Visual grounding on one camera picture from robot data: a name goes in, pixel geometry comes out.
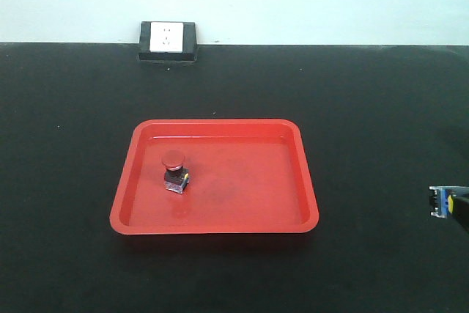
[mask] wall socket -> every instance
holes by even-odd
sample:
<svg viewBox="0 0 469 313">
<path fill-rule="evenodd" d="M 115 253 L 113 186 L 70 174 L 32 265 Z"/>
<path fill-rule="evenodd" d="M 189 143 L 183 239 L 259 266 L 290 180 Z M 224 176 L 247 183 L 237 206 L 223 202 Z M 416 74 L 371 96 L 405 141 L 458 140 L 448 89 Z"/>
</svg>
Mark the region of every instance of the wall socket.
<svg viewBox="0 0 469 313">
<path fill-rule="evenodd" d="M 188 63 L 197 59 L 194 22 L 142 21 L 139 60 L 141 62 Z"/>
<path fill-rule="evenodd" d="M 150 27 L 149 51 L 182 53 L 184 23 L 152 22 Z"/>
</svg>

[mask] white wall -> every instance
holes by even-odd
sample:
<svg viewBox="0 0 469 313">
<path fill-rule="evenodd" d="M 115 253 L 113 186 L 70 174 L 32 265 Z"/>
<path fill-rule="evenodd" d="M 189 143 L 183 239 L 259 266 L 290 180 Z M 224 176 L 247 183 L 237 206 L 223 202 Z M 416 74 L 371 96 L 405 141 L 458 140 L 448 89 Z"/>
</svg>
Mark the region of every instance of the white wall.
<svg viewBox="0 0 469 313">
<path fill-rule="evenodd" d="M 0 0 L 0 41 L 137 43 L 143 20 L 200 43 L 469 45 L 469 0 Z"/>
</svg>

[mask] plastic tray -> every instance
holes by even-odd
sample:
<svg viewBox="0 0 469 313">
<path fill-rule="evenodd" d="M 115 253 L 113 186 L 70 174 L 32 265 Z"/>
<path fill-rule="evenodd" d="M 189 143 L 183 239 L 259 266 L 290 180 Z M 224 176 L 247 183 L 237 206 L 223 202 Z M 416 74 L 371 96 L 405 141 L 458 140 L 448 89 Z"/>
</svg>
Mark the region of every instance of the plastic tray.
<svg viewBox="0 0 469 313">
<path fill-rule="evenodd" d="M 163 182 L 174 149 L 191 176 L 182 195 Z M 318 220 L 300 131 L 282 119 L 141 123 L 110 216 L 125 235 L 307 232 Z"/>
</svg>

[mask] black table surface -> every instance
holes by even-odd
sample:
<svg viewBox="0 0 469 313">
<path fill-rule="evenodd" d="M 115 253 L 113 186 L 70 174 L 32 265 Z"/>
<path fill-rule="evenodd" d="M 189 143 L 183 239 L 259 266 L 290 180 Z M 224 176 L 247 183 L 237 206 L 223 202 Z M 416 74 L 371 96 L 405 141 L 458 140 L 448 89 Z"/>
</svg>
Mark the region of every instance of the black table surface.
<svg viewBox="0 0 469 313">
<path fill-rule="evenodd" d="M 0 312 L 468 312 L 469 234 L 429 185 L 469 185 L 464 47 L 0 45 Z M 115 233 L 147 119 L 283 118 L 320 208 L 306 234 Z"/>
</svg>

